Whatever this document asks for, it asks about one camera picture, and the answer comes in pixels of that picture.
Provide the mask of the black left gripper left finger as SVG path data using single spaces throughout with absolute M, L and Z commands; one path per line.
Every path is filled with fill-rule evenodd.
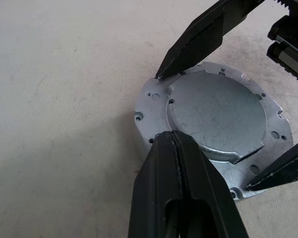
M 174 133 L 155 137 L 133 187 L 128 238 L 165 238 L 172 203 L 181 199 Z

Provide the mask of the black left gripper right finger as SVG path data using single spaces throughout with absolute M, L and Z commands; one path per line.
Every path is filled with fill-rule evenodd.
M 185 182 L 181 238 L 241 238 L 241 217 L 231 192 L 196 141 L 175 132 Z

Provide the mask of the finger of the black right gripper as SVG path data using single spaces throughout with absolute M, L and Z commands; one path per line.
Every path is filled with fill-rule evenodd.
M 295 181 L 298 181 L 298 144 L 252 179 L 247 189 L 259 191 Z
M 201 62 L 221 46 L 226 33 L 263 1 L 218 0 L 194 19 L 168 50 L 155 78 L 165 80 Z

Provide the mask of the motor housing with copper windings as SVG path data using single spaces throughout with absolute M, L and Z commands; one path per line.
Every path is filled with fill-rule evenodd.
M 226 181 L 230 191 L 235 194 L 235 200 L 244 200 L 257 193 L 246 189 L 246 182 L 250 179 L 251 154 L 240 157 L 234 151 L 221 151 L 226 143 L 221 143 L 215 136 L 218 132 L 207 127 L 192 126 L 198 120 L 197 116 L 182 120 L 172 116 L 169 111 L 164 113 L 135 112 L 136 141 L 143 156 L 149 152 L 154 138 L 164 131 L 178 130 L 194 138 L 201 151 L 212 162 Z

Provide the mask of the silver motor lid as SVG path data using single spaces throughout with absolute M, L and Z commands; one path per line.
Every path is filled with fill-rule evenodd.
M 136 100 L 135 112 L 164 113 L 207 127 L 226 143 L 221 151 L 251 154 L 249 182 L 293 146 L 282 108 L 253 80 L 226 65 L 203 62 L 163 81 L 150 78 Z

